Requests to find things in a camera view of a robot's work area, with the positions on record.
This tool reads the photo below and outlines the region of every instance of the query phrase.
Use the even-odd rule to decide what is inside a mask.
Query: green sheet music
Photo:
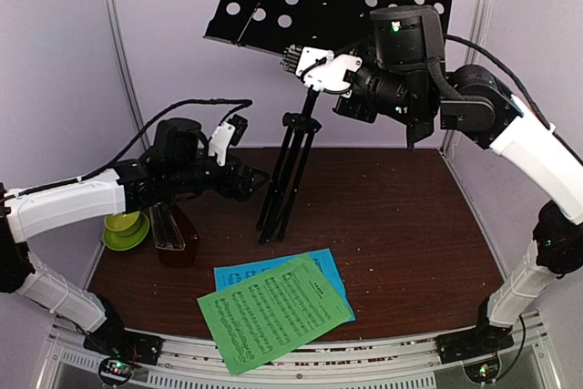
[[[353,316],[308,254],[198,301],[231,374],[278,359]]]

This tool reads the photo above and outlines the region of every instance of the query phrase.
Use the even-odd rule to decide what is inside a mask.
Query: yellow-green bowl
[[[115,233],[117,236],[131,236],[139,228],[139,211],[129,214],[106,216],[104,222],[106,224],[106,230]]]
[[[148,216],[145,214],[138,215],[137,224],[136,231],[129,236],[120,236],[111,230],[105,230],[103,233],[103,242],[112,251],[128,251],[137,247],[148,236]]]

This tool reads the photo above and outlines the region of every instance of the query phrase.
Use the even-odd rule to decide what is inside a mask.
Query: metal frame
[[[563,386],[557,370],[557,357],[538,312],[526,314],[525,323],[525,351],[532,350],[529,351],[531,356],[535,354],[544,387],[560,389]],[[441,365],[434,342],[438,334],[441,333],[374,341],[308,344],[285,355],[273,366],[262,366],[242,375],[229,374],[212,341],[161,335],[164,346],[159,364],[144,366],[132,382],[160,389],[267,389],[290,386],[298,389],[373,389],[406,387],[406,382],[413,382],[414,385],[409,387],[435,389],[436,373],[461,365]],[[520,324],[515,326],[513,335],[515,346],[505,353],[516,353],[523,335]],[[62,363],[95,372],[97,364],[105,356],[84,350],[82,343],[83,337],[69,322],[57,319],[49,335],[50,349],[36,387],[55,387],[57,370]]]
[[[474,10],[474,19],[472,28],[470,30],[469,40],[483,46],[486,43],[487,30],[490,25],[490,18],[492,16],[492,8],[494,7],[494,0],[476,0],[476,9]],[[465,64],[474,64],[477,61],[478,54],[475,50],[468,48],[465,53]],[[455,146],[454,138],[461,134],[456,131],[447,131],[445,133],[444,142],[441,150],[446,157],[450,157],[450,153]]]
[[[144,127],[144,119],[139,108],[138,98],[136,96],[136,89],[129,70],[128,54],[124,46],[123,36],[121,34],[121,26],[119,25],[118,7],[116,0],[105,0],[107,8],[107,16],[109,18],[109,30],[113,39],[114,48],[116,49],[116,60],[119,70],[119,76],[124,88],[126,100],[128,101],[129,110],[134,121],[136,131]],[[141,137],[141,145],[144,150],[150,146],[148,134]]]

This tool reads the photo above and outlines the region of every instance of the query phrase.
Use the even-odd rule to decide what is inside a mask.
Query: black cable
[[[527,88],[522,83],[520,78],[518,78],[517,75],[512,70],[510,70],[510,68],[506,64],[504,64],[499,58],[494,56],[494,54],[492,54],[488,50],[484,49],[483,47],[481,47],[481,46],[477,45],[476,43],[473,43],[469,40],[466,40],[465,38],[462,38],[461,36],[446,35],[445,39],[450,40],[450,41],[455,41],[456,43],[460,43],[462,45],[468,46],[468,47],[474,49],[476,52],[479,52],[480,54],[482,54],[483,56],[488,58],[490,61],[492,61],[500,70],[502,70],[504,73],[506,73],[514,81],[514,83],[517,85],[520,92],[525,97],[525,100],[527,101],[528,105],[532,109],[532,112],[535,113],[535,116],[537,116],[538,120],[540,120],[540,123],[542,123],[546,129],[551,128],[550,123],[548,123],[547,118],[545,118],[545,115],[542,113],[542,111],[538,107],[535,100],[530,96],[530,93],[528,93]]]
[[[305,70],[302,72],[302,74],[300,75],[300,80],[301,80],[301,82],[304,82],[304,79],[306,78],[306,75],[307,75],[308,73],[310,73],[310,72],[311,72],[312,70],[314,70],[316,67],[319,67],[319,66],[321,66],[321,65],[323,65],[323,64],[325,64],[325,63],[326,63],[326,57],[324,56],[324,57],[320,58],[319,60],[317,60],[315,63],[313,63],[311,66],[309,66],[308,68],[306,68],[306,69],[305,69]]]
[[[444,73],[441,70],[441,58],[430,58],[427,60],[427,70],[429,76],[434,80],[437,88],[444,97],[449,100],[464,100],[464,97],[453,88],[445,79]]]
[[[555,138],[556,138],[556,139],[559,141],[559,143],[560,143],[561,145],[563,145],[563,147],[564,147],[566,150],[568,150],[568,151],[569,151],[569,153],[570,153],[570,154],[571,154],[573,157],[575,157],[575,159],[576,159],[576,160],[579,162],[579,164],[580,164],[581,166],[583,166],[583,159],[581,159],[581,157],[580,157],[579,155],[577,155],[577,152],[575,152],[575,150],[573,150],[573,148],[572,148],[572,147],[570,147],[570,146],[568,145],[568,143],[567,143],[567,142],[566,142],[566,141],[565,141],[565,140],[564,140],[564,139],[563,139],[561,136],[559,136],[559,134],[558,134],[556,131],[555,131],[555,132],[553,132],[553,135],[554,135],[554,136],[555,136]]]
[[[520,348],[518,348],[518,353],[515,356],[512,363],[505,369],[505,371],[503,373],[501,373],[498,377],[496,377],[496,382],[499,382],[500,380],[502,380],[504,377],[506,377],[508,375],[508,373],[510,371],[512,371],[512,368],[514,368],[515,364],[517,364],[517,362],[518,362],[518,358],[520,357],[522,350],[524,350],[524,348],[525,348],[525,342],[527,341],[527,327],[525,326],[525,320],[522,317],[522,315],[520,315],[519,319],[520,319],[520,323],[522,324],[522,342],[520,343]]]
[[[138,134],[136,134],[136,136],[133,139],[131,139],[129,141],[129,143],[123,149],[121,149],[119,151],[119,153],[112,160],[110,160],[107,164],[104,164],[100,168],[95,169],[92,172],[89,172],[88,174],[84,175],[83,177],[81,177],[80,180],[81,181],[86,181],[88,179],[92,179],[92,178],[96,177],[97,175],[99,175],[100,173],[102,173],[105,170],[107,170],[110,167],[112,167],[124,155],[126,155],[126,153],[128,153],[128,151],[146,133],[146,131],[152,127],[152,125],[154,125],[160,118],[162,118],[165,115],[167,115],[170,111],[172,111],[172,110],[174,110],[174,109],[176,109],[178,107],[183,107],[185,105],[237,105],[234,109],[232,109],[231,111],[229,111],[227,113],[227,115],[221,120],[220,123],[222,123],[231,114],[233,114],[233,113],[235,113],[237,111],[240,111],[240,110],[242,110],[244,108],[250,107],[252,104],[253,104],[253,101],[250,100],[250,99],[186,99],[186,100],[180,100],[179,102],[176,102],[176,103],[174,103],[174,104],[172,104],[172,105],[164,108],[156,116],[154,116],[153,118],[151,118],[148,121],[148,123],[146,123],[146,125],[144,125],[144,127],[138,131]],[[33,193],[38,193],[39,191],[44,191],[44,190],[49,190],[49,189],[55,189],[57,187],[63,187],[63,186],[69,185],[69,184],[74,184],[76,182],[79,182],[79,179],[72,178],[72,179],[65,179],[65,180],[58,181],[58,182],[52,182],[50,184],[45,184],[45,185],[42,185],[42,186],[33,187],[31,189],[26,189],[26,190],[21,191],[20,193],[18,193],[17,196],[32,195]],[[10,196],[8,196],[6,198],[2,198],[0,200],[0,202],[7,201],[7,200],[12,200],[15,197],[16,197],[16,195],[10,195]]]
[[[108,356],[108,357],[115,357],[118,358],[119,354],[114,354],[111,351],[107,351],[102,345],[100,345],[95,339],[93,339],[93,337],[91,337],[91,333],[86,332],[85,330],[83,330],[83,328],[81,328],[81,326],[76,323],[73,322],[73,324],[75,325],[75,329],[77,330],[77,333],[82,334],[83,336],[85,336],[91,343],[93,343],[93,345],[104,355]]]
[[[341,96],[345,93],[348,93],[352,89],[353,89],[353,86],[350,86],[348,88],[345,88],[344,90],[339,90],[339,91],[332,91],[332,90],[324,89],[324,93],[327,93],[327,94],[332,95],[332,96]]]

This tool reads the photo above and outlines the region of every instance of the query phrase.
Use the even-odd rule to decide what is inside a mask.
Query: green plate
[[[139,215],[139,228],[131,236],[118,236],[115,232],[105,230],[103,233],[103,242],[112,251],[128,251],[136,248],[149,233],[149,219],[144,213]]]

